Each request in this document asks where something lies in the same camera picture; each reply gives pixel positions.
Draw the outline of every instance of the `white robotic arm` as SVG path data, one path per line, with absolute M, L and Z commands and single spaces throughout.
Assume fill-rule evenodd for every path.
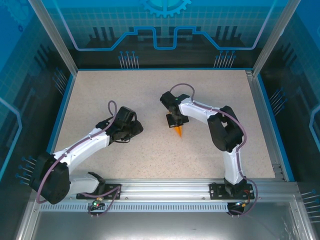
M 206 125 L 208 125 L 208 119 L 210 118 L 210 116 L 216 115 L 218 113 L 214 111 L 214 109 L 219 110 L 219 108 L 217 107 L 212 107 L 212 106 L 204 105 L 203 103 L 200 103 L 197 101 L 192 101 L 191 97 L 188 97 L 182 100 L 181 103 L 179 104 L 179 110 L 181 114 L 183 114 L 184 116 L 197 119 Z M 234 147 L 232 152 L 228 152 L 228 151 L 222 152 L 223 160 L 224 160 L 224 168 L 225 168 L 224 178 L 232 185 L 240 183 L 241 180 L 243 179 L 238 170 L 236 148 L 237 147 Z
M 179 127 L 189 122 L 188 117 L 208 125 L 214 145 L 222 151 L 225 174 L 225 190 L 233 197 L 243 191 L 247 181 L 239 171 L 241 167 L 238 146 L 244 135 L 239 126 L 223 113 L 237 120 L 235 113 L 229 106 L 217 108 L 194 101 L 190 96 L 182 94 L 178 97 L 167 91 L 160 98 L 162 104 L 169 110 L 166 115 L 169 127 Z
M 30 187 L 35 191 L 40 189 L 41 195 L 51 204 L 60 202 L 67 195 L 105 193 L 105 180 L 96 173 L 74 175 L 72 172 L 98 150 L 113 142 L 127 143 L 144 130 L 137 114 L 127 107 L 121 107 L 114 120 L 109 122 L 112 118 L 99 122 L 87 136 L 73 145 L 54 154 L 41 154 L 30 177 Z

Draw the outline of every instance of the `black mounting bracket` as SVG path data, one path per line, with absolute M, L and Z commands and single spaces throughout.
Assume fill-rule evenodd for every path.
M 224 183 L 211 183 L 209 184 L 209 193 L 211 200 L 247 200 L 248 195 L 244 192 L 245 190 L 249 191 L 250 200 L 255 199 L 255 194 L 253 186 L 250 183 L 246 183 L 243 188 L 243 192 L 235 196 L 230 196 L 226 191 L 226 185 Z
M 120 199 L 120 194 L 121 194 L 121 184 L 105 184 L 104 185 L 104 191 L 102 192 L 103 193 L 106 193 L 106 192 L 109 192 L 110 190 L 116 188 L 120 186 L 120 191 L 118 193 L 118 195 L 116 196 L 115 200 L 119 200 Z M 115 194 L 116 194 L 116 190 L 106 196 L 103 197 L 104 200 L 112 200 L 114 199 L 115 197 Z M 89 196 L 84 196 L 82 195 L 81 193 L 78 193 L 76 195 L 76 199 L 79 199 L 79 200 L 92 200 L 92 199 L 95 199 L 95 197 L 89 197 Z

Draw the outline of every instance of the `blue wall panel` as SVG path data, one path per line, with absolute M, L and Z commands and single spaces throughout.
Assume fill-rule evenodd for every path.
M 0 23 L 0 239 L 9 240 L 31 192 L 22 159 L 47 149 L 70 72 L 27 0 L 0 0 Z
M 319 8 L 319 1 L 301 0 L 261 71 L 294 178 L 302 192 L 313 188 L 320 191 Z
M 123 59 L 126 51 L 140 68 L 251 68 L 286 3 L 44 1 L 76 64 L 87 69 L 138 68 L 133 55 Z

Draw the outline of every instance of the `speckled work surface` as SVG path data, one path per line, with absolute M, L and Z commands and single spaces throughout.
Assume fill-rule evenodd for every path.
M 232 107 L 248 135 L 241 152 L 245 174 L 275 177 L 244 70 L 79 71 L 55 150 L 70 146 L 110 117 L 107 104 L 115 100 L 119 108 L 136 111 L 144 131 L 128 144 L 101 149 L 73 173 L 93 171 L 108 179 L 223 178 L 223 156 L 208 126 L 190 118 L 182 138 L 168 127 L 168 111 L 159 99 L 178 83 L 193 85 L 194 99 L 201 103 Z M 191 90 L 181 86 L 173 93 L 190 95 Z

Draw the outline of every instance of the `orange tool tip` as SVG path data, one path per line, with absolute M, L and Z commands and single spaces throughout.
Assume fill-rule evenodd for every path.
M 175 126 L 174 130 L 179 134 L 180 138 L 182 138 L 182 126 Z

